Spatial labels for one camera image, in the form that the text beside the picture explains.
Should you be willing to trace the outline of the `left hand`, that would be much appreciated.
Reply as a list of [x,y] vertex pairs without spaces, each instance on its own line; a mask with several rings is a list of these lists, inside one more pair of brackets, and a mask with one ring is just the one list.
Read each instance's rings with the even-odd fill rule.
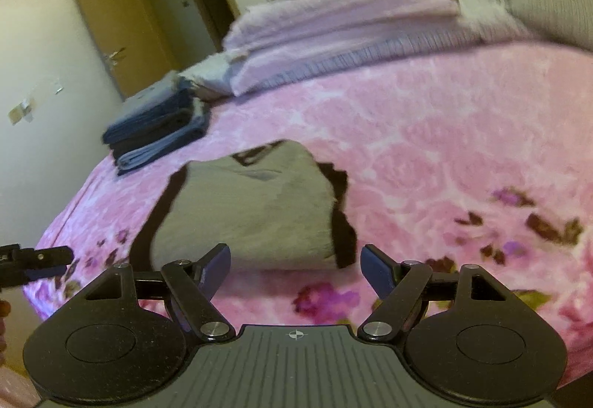
[[0,301],[0,365],[5,363],[6,342],[6,319],[11,313],[11,305],[7,301]]

